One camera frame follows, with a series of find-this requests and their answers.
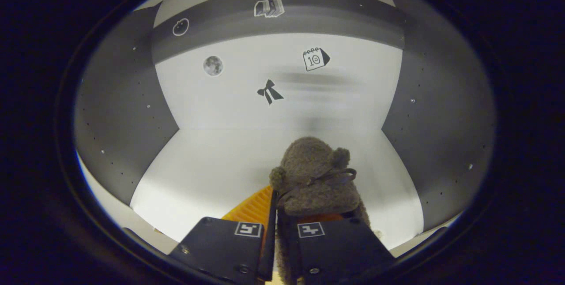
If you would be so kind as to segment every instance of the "brown plush toy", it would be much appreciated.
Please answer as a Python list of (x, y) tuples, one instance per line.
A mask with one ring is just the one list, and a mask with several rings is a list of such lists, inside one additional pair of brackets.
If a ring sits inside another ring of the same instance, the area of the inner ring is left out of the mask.
[(277, 263), (286, 285), (296, 282), (290, 274), (287, 235), (292, 217), (297, 223), (357, 217), (369, 225), (352, 181), (356, 172), (347, 168), (349, 159), (345, 148), (332, 150), (318, 138), (304, 137), (289, 146), (281, 165), (271, 171), (271, 187), (279, 193)]

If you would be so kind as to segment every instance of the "gray stripe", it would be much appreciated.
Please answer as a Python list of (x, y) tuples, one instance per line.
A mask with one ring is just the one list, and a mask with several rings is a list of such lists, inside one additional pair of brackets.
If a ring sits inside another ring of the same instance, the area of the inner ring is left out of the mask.
[[(315, 33), (363, 38), (404, 48), (404, 15), (377, 0), (282, 0), (284, 14), (254, 16), (262, 0), (209, 0), (166, 20), (153, 30), (153, 62), (200, 46), (261, 34)], [(190, 21), (186, 34), (172, 28), (182, 18)]]
[(464, 210), (478, 191), (496, 112), (486, 71), (458, 30), (422, 0), (393, 1), (408, 24), (383, 132), (418, 191), (426, 231)]
[(178, 130), (151, 62), (148, 33), (157, 9), (137, 10), (107, 34), (85, 69), (76, 100), (77, 150), (97, 181), (127, 205)]

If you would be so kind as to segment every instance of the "black bow sticker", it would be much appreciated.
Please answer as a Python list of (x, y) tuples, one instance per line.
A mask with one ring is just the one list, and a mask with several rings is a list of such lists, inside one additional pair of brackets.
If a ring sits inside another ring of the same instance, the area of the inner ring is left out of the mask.
[(269, 96), (269, 93), (273, 96), (275, 100), (283, 99), (283, 96), (280, 95), (277, 91), (275, 91), (273, 86), (275, 86), (275, 84), (271, 80), (267, 80), (267, 84), (265, 88), (257, 90), (258, 95), (265, 96), (265, 98), (267, 98), (267, 102), (269, 102), (269, 105), (271, 105), (271, 103), (273, 102), (273, 100), (271, 100), (271, 97)]

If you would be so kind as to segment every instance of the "plush mouse toy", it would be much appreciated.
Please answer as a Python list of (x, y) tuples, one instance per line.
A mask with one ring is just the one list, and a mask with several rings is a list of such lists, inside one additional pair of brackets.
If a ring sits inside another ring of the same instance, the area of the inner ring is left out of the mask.
[(277, 263), (286, 285), (295, 283), (290, 274), (288, 229), (297, 223), (357, 217), (369, 225), (367, 211), (355, 188), (356, 172), (348, 169), (349, 151), (332, 150), (314, 137), (300, 138), (286, 150), (279, 167), (269, 176), (279, 193), (277, 201)]

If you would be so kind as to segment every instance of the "plush toy ear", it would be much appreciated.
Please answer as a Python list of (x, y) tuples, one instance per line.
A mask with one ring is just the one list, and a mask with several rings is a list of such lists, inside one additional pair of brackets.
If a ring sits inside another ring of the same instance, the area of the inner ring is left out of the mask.
[(329, 162), (338, 169), (344, 169), (349, 164), (349, 150), (338, 148), (329, 155)]
[(281, 166), (275, 167), (273, 168), (273, 170), (271, 170), (269, 179), (273, 190), (280, 191), (280, 189), (283, 187), (285, 176), (286, 176), (286, 171)]

